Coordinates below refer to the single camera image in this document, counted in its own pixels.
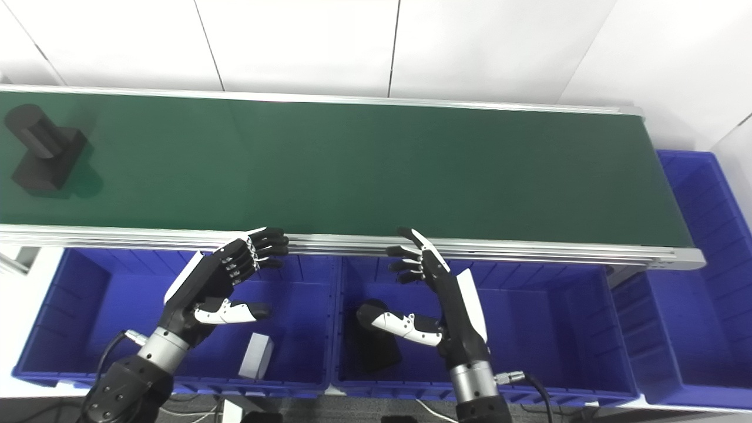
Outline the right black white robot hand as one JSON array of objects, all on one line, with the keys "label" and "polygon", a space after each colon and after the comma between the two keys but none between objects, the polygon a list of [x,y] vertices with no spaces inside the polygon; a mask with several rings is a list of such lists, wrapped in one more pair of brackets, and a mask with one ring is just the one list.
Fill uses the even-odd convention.
[{"label": "right black white robot hand", "polygon": [[435,347],[451,373],[465,373],[488,367],[485,318],[470,270],[454,274],[435,244],[416,229],[399,227],[398,235],[414,247],[402,244],[387,247],[390,271],[401,284],[422,281],[435,293],[440,319],[389,310],[376,300],[367,300],[355,316],[366,330],[379,330],[414,343]]}]

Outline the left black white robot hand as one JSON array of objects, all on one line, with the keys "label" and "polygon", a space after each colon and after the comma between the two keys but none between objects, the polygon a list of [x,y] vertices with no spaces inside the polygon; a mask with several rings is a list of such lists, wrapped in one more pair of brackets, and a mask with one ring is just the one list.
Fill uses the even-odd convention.
[{"label": "left black white robot hand", "polygon": [[289,252],[284,230],[262,227],[210,254],[198,252],[167,290],[157,334],[174,335],[195,348],[218,325],[252,323],[271,317],[271,306],[233,300],[234,289],[262,268],[280,268]]}]

